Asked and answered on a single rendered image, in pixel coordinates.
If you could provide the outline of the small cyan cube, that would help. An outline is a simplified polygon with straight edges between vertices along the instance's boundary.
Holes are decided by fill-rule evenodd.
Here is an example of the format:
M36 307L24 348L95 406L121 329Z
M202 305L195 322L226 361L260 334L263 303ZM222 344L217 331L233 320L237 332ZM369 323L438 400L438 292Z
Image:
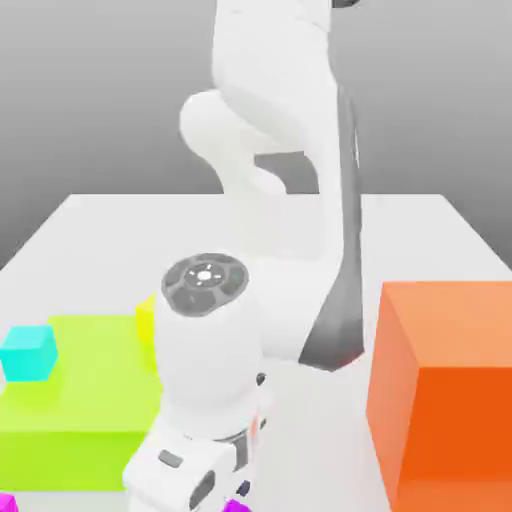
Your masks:
M46 381L57 358L50 325L14 326L0 344L0 362L8 383Z

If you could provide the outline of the large lime green box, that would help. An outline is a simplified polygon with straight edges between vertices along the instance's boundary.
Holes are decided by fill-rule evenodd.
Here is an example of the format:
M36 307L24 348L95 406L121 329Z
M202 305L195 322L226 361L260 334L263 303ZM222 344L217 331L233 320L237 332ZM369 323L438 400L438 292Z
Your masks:
M0 393L0 491L120 491L160 403L132 315L54 316L58 361Z

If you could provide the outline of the large orange box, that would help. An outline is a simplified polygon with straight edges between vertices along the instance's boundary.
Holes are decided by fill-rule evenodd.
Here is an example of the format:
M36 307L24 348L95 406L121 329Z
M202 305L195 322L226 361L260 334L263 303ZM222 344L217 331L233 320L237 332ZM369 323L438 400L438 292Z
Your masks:
M512 282L386 283L366 416L391 512L512 512Z

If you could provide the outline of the small yellow cube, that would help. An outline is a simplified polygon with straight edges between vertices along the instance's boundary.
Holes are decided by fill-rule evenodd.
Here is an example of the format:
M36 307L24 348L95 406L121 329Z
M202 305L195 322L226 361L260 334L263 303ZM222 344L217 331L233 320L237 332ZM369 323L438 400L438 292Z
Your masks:
M146 345L152 345L154 343L154 311L154 294L140 302L135 309L137 338L141 343L145 343Z

